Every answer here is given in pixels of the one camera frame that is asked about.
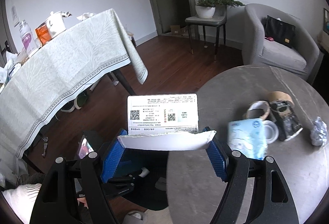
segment round table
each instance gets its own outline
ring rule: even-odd
[[[249,105],[266,100],[272,91],[288,93],[303,131],[294,139],[269,145],[293,196],[300,223],[315,210],[328,189],[329,147],[310,142],[312,122],[320,116],[329,124],[329,107],[308,83],[285,70],[246,65],[227,70],[209,80],[197,92],[199,130],[209,126],[219,138],[227,137],[230,121],[241,120]],[[253,179],[249,178],[237,223],[248,214]],[[216,177],[205,150],[170,152],[167,196],[173,224],[210,223],[226,183]]]

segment sneaker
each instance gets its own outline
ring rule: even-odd
[[[65,113],[71,113],[74,111],[74,109],[74,101],[69,101],[60,110]]]
[[[84,90],[82,93],[78,95],[78,97],[74,99],[74,107],[76,109],[81,109],[87,100],[88,100],[87,90]]]

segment light blue tissue pack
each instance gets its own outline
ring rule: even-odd
[[[253,118],[230,122],[228,145],[248,158],[263,160],[268,148],[263,121]]]

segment blue textured pad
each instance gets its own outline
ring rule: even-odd
[[[120,135],[127,135],[127,132],[122,130]],[[116,168],[118,167],[120,159],[125,150],[125,148],[123,148],[119,143],[118,139],[116,138],[115,140],[116,141],[112,145],[111,150],[103,161],[103,172],[101,174],[101,179],[104,183],[107,183],[109,179],[113,178]]]
[[[222,181],[227,180],[227,173],[224,158],[220,154],[216,144],[211,141],[209,143],[209,147],[206,149],[208,157],[210,159],[211,164],[213,165],[213,169],[216,173],[216,176],[222,179]]]

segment white flower pot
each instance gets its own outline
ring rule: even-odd
[[[195,10],[196,10],[196,14],[200,18],[213,18],[216,7],[203,7],[196,5]]]

